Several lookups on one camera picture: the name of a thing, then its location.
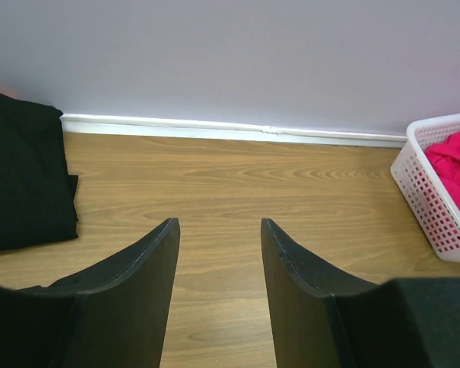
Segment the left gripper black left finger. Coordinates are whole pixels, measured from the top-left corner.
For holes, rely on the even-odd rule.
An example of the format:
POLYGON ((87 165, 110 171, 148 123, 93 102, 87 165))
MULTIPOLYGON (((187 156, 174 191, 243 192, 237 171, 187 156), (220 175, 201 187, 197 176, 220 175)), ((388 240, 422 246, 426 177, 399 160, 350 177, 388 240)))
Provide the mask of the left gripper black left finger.
POLYGON ((158 367, 179 243, 168 218, 47 287, 0 286, 0 367, 158 367))

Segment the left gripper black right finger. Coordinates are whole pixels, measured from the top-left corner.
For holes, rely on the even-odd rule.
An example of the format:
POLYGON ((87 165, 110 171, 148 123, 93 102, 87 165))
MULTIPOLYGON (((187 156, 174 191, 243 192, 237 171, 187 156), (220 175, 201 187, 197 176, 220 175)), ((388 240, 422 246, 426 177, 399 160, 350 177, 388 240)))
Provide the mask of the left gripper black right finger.
POLYGON ((261 222, 279 367, 460 367, 460 278, 374 284, 261 222))

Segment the pink red t-shirt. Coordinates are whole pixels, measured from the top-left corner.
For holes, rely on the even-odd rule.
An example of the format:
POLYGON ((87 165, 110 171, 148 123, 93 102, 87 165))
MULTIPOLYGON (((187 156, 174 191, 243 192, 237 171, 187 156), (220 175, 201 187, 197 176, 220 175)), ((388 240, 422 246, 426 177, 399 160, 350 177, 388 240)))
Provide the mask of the pink red t-shirt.
POLYGON ((460 132, 432 144, 425 155, 460 211, 460 132))

